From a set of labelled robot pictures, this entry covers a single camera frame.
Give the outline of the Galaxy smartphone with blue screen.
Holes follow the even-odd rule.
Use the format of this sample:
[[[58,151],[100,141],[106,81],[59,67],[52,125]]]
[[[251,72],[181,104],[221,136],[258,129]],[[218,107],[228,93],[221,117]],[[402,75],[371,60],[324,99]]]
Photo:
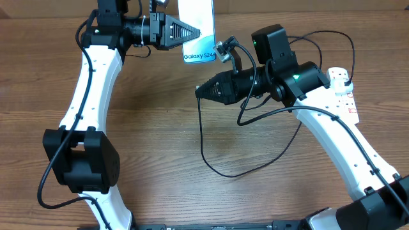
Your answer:
[[[185,63],[215,61],[213,0],[178,0],[179,19],[196,29],[195,38],[182,45]]]

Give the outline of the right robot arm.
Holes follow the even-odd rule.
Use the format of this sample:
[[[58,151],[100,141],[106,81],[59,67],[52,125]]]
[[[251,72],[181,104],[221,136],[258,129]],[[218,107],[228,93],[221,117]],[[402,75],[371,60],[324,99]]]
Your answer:
[[[218,73],[196,89],[198,100],[246,110],[250,98],[269,93],[315,136],[341,175],[351,203],[324,208],[301,220],[276,220],[272,229],[398,229],[408,223],[408,178],[401,176],[366,141],[357,128],[351,72],[322,72],[313,62],[299,64],[291,50],[294,36],[276,24],[252,34],[256,51],[244,70],[230,37],[215,45],[232,70]]]

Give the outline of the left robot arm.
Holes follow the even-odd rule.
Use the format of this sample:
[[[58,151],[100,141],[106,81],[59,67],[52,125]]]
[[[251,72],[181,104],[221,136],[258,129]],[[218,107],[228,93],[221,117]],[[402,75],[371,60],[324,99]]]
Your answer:
[[[82,52],[79,80],[71,104],[55,130],[47,129],[43,147],[46,173],[85,201],[99,229],[136,229],[117,182],[120,156],[107,138],[107,111],[115,81],[130,47],[169,50],[198,38],[200,30],[156,10],[128,16],[126,1],[99,1],[79,26],[75,41]]]

